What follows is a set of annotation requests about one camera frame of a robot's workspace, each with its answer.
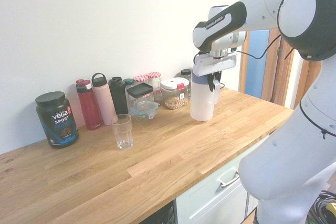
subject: drawer handle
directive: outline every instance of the drawer handle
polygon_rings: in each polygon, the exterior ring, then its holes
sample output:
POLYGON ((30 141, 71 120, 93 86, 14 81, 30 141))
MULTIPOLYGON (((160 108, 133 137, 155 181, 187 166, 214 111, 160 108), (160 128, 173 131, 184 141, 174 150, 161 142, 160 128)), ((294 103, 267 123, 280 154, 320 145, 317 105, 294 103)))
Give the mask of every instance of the drawer handle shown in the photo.
POLYGON ((237 181, 238 179, 239 179, 239 173, 238 173, 238 171, 236 171, 236 173, 235 173, 235 177, 234 177, 233 179, 231 179, 229 182, 224 183, 221 179, 218 179, 218 181, 219 181, 220 184, 221 184, 221 185, 220 185, 221 188, 225 188, 225 187, 231 185, 232 183, 234 183, 235 181, 237 181))

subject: empty glass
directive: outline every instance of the empty glass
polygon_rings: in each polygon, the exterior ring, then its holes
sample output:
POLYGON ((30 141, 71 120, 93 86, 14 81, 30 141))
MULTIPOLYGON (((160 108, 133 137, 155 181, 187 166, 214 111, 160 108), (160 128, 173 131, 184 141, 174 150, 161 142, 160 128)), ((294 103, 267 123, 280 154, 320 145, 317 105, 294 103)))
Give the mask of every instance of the empty glass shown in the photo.
POLYGON ((118 120, 111 123, 119 149, 126 150, 133 145, 132 117, 127 114, 118 115, 118 120))

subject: chickpeas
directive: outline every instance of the chickpeas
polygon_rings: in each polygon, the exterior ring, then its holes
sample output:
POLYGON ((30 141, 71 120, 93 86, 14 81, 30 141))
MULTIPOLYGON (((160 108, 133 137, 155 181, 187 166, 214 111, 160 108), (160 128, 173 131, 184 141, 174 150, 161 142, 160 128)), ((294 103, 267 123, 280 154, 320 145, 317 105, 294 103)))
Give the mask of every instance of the chickpeas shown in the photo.
POLYGON ((178 109, 180 107, 186 106, 187 104, 188 104, 187 98, 180 99, 179 97, 168 98, 163 103, 163 105, 170 110, 178 109))

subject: pink water bottle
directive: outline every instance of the pink water bottle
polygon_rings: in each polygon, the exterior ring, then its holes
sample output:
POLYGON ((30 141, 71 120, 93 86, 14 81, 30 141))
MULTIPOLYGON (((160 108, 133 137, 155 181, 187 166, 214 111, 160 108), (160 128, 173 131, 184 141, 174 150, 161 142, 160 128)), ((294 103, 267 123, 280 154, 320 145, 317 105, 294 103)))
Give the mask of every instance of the pink water bottle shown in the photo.
POLYGON ((105 75, 102 73, 95 73, 92 76, 92 85, 104 124, 111 125, 111 123, 116 123, 118 117, 115 112, 112 95, 105 75), (95 78, 98 74, 101 74, 102 77, 95 78))
POLYGON ((76 90, 82 108, 84 121, 88 130, 96 130, 100 127, 98 107, 93 95, 90 80, 77 80, 76 90))

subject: red water bottle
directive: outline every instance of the red water bottle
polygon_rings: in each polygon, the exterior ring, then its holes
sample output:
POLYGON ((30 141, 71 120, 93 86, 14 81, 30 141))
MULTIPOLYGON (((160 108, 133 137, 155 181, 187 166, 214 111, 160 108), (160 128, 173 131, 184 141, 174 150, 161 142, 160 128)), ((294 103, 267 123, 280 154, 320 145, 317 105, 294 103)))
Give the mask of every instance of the red water bottle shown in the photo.
POLYGON ((100 118, 95 97, 93 95, 91 81, 82 79, 77 80, 76 89, 86 128, 88 130, 98 129, 100 127, 100 118))

